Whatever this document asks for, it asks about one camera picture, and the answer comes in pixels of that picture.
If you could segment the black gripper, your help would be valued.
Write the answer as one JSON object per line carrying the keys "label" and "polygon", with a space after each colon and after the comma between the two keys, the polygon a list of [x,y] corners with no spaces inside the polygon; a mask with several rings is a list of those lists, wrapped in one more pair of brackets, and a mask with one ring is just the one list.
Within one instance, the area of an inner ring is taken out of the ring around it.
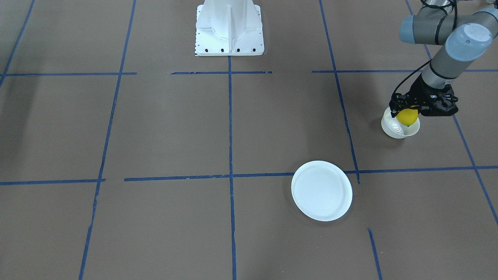
{"label": "black gripper", "polygon": [[426,117],[449,117],[455,115],[459,108],[459,98],[454,96],[451,85],[443,82],[442,87],[429,85],[420,75],[406,93],[409,107],[420,107],[419,113]]}

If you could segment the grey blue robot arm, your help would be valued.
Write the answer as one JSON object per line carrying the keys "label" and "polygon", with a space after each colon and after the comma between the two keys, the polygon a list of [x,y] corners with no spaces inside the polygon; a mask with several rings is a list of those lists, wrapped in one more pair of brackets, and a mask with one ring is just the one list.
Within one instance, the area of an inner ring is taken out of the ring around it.
{"label": "grey blue robot arm", "polygon": [[481,57],[497,37],[497,7],[472,15],[459,15],[456,0],[423,0],[416,15],[400,25],[400,40],[412,44],[440,46],[423,65],[422,73],[405,94],[393,92],[391,116],[402,110],[417,110],[423,116],[452,116],[458,112],[452,83]]}

